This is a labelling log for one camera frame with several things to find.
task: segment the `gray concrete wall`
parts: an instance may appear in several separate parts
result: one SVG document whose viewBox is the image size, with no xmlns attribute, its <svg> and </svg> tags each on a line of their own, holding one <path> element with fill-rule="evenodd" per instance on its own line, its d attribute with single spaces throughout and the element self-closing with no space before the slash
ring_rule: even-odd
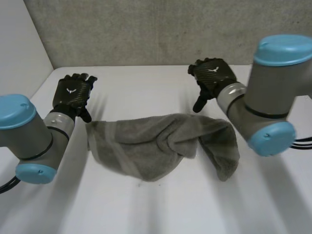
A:
<svg viewBox="0 0 312 234">
<path fill-rule="evenodd" d="M 264 36 L 312 36 L 311 0 L 24 0 L 55 68 L 249 64 Z"/>
</svg>

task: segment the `black ring seam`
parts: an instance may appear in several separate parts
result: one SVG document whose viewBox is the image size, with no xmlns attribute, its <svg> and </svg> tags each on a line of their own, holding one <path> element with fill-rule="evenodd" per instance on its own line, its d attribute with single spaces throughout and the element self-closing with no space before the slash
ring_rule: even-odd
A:
<svg viewBox="0 0 312 234">
<path fill-rule="evenodd" d="M 48 147 L 47 147 L 44 151 L 42 151 L 41 153 L 39 153 L 39 154 L 37 154 L 37 155 L 35 155 L 35 156 L 32 156 L 32 157 L 28 157 L 28 158 L 19 158 L 19 159 L 22 160 L 22 161 L 29 161 L 29 160 L 33 160 L 33 159 L 36 159 L 36 158 L 38 158 L 38 157 L 44 155 L 46 152 L 48 152 L 48 150 L 49 150 L 49 149 L 52 147 L 52 145 L 53 145 L 53 135 L 52 135 L 52 133 L 51 133 L 51 137 L 52 137 L 51 142 L 50 142 L 50 144 L 48 145 Z"/>
<path fill-rule="evenodd" d="M 262 113 L 262 112 L 258 112 L 255 111 L 254 109 L 250 108 L 249 106 L 247 106 L 245 104 L 245 108 L 247 111 L 249 111 L 250 113 L 254 114 L 255 116 L 259 116 L 262 118 L 272 118 L 272 119 L 278 119 L 278 118 L 286 118 L 289 114 L 289 112 L 285 113 L 285 114 L 266 114 L 266 113 Z"/>
<path fill-rule="evenodd" d="M 52 126 L 48 126 L 48 129 L 52 129 L 52 130 L 55 130 L 55 131 L 57 131 L 59 133 L 62 133 L 67 138 L 67 140 L 69 141 L 69 136 L 63 130 L 61 130 L 59 128 L 56 128 L 56 127 L 52 127 Z"/>
<path fill-rule="evenodd" d="M 234 98 L 233 101 L 231 101 L 231 103 L 229 104 L 228 109 L 226 111 L 226 116 L 229 115 L 229 110 L 230 110 L 231 106 L 234 104 L 234 102 L 236 102 L 237 100 L 241 99 L 244 96 L 245 96 L 245 94 L 241 94 L 241 95 L 237 96 L 236 98 Z"/>
</svg>

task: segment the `blue joint cover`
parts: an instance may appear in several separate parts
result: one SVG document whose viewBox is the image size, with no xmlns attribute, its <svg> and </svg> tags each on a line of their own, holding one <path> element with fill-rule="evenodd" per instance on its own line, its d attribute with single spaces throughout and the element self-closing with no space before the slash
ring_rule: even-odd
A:
<svg viewBox="0 0 312 234">
<path fill-rule="evenodd" d="M 15 174 L 21 181 L 31 184 L 47 184 L 50 183 L 57 171 L 41 164 L 25 163 L 16 166 Z"/>
<path fill-rule="evenodd" d="M 264 66 L 289 66 L 312 58 L 312 38 L 303 35 L 274 35 L 263 38 L 253 56 Z"/>
<path fill-rule="evenodd" d="M 260 156 L 272 156 L 288 149 L 295 138 L 293 125 L 283 121 L 258 130 L 247 143 Z"/>
<path fill-rule="evenodd" d="M 24 95 L 0 96 L 0 130 L 18 128 L 36 116 L 36 108 Z"/>
</svg>

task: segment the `towel fold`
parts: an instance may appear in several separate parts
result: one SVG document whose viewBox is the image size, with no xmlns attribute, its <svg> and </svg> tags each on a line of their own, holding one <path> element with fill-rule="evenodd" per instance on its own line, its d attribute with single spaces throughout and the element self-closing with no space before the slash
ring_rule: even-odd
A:
<svg viewBox="0 0 312 234">
<path fill-rule="evenodd" d="M 225 120 L 172 114 L 116 122 L 94 121 L 86 128 L 97 161 L 145 181 L 164 177 L 183 157 L 195 157 L 197 139 L 221 181 L 227 180 L 238 166 L 235 131 Z"/>
</svg>

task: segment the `carbon fiber glove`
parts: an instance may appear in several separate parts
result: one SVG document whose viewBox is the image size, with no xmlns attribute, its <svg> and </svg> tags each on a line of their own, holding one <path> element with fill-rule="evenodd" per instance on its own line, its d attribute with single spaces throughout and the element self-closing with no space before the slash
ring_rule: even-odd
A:
<svg viewBox="0 0 312 234">
<path fill-rule="evenodd" d="M 53 98 L 54 112 L 65 112 L 71 118 L 81 117 L 89 123 L 92 118 L 86 109 L 87 100 L 93 89 L 93 83 L 98 79 L 88 74 L 66 75 L 58 82 L 57 90 Z"/>
<path fill-rule="evenodd" d="M 237 82 L 233 71 L 221 58 L 198 59 L 189 66 L 188 74 L 195 77 L 200 87 L 199 97 L 193 107 L 196 113 L 203 109 L 207 100 L 217 98 L 223 88 Z"/>
</svg>

